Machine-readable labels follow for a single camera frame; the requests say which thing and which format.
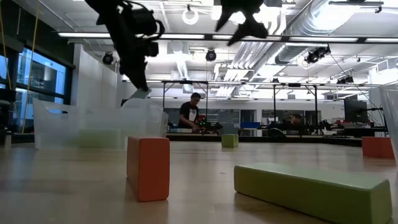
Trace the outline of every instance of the floor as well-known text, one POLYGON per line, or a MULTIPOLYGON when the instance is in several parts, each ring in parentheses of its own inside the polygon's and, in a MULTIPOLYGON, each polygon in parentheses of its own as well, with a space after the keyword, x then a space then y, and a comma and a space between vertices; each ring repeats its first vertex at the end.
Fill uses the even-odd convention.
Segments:
POLYGON ((170 197, 137 203, 126 183, 126 153, 94 149, 0 148, 0 220, 7 224, 326 223, 234 191, 236 164, 276 162, 388 178, 398 220, 395 161, 364 159, 357 147, 323 144, 172 142, 170 197))

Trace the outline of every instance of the orange foam block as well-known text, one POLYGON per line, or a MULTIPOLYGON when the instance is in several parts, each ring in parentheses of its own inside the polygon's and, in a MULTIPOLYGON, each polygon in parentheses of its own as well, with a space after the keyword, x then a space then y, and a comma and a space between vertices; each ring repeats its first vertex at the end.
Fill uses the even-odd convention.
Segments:
POLYGON ((169 139, 130 137, 127 179, 139 202, 166 200, 170 186, 169 139))
POLYGON ((363 156, 395 159, 390 138, 363 137, 362 154, 363 156))

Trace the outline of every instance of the black t-shirt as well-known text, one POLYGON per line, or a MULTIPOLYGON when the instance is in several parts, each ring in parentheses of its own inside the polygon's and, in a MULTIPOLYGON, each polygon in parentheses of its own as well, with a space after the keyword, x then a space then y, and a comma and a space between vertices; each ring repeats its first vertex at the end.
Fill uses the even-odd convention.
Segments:
MULTIPOLYGON (((191 105, 190 102, 186 102, 183 105, 181 105, 180 115, 184 115, 185 119, 195 122, 199 116, 199 108, 197 106, 191 105)), ((185 124, 181 120, 178 122, 178 127, 179 128, 192 128, 191 126, 185 124)))

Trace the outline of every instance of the computer screen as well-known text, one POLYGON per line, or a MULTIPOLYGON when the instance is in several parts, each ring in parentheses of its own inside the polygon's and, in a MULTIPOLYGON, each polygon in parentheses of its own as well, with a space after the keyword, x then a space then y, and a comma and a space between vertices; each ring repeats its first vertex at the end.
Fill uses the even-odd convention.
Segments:
POLYGON ((368 104, 358 100, 345 100, 344 112, 345 121, 353 123, 367 123, 368 122, 368 104))

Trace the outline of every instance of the transparent plastic bin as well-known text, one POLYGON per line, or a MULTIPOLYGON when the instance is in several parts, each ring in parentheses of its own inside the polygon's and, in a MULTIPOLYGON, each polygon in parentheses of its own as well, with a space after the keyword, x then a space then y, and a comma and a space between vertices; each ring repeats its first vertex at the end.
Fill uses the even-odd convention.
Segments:
POLYGON ((398 158, 398 82, 380 86, 379 89, 394 156, 398 158))
POLYGON ((126 137, 164 137, 168 115, 149 100, 121 109, 86 109, 33 99, 35 147, 125 149, 126 137))

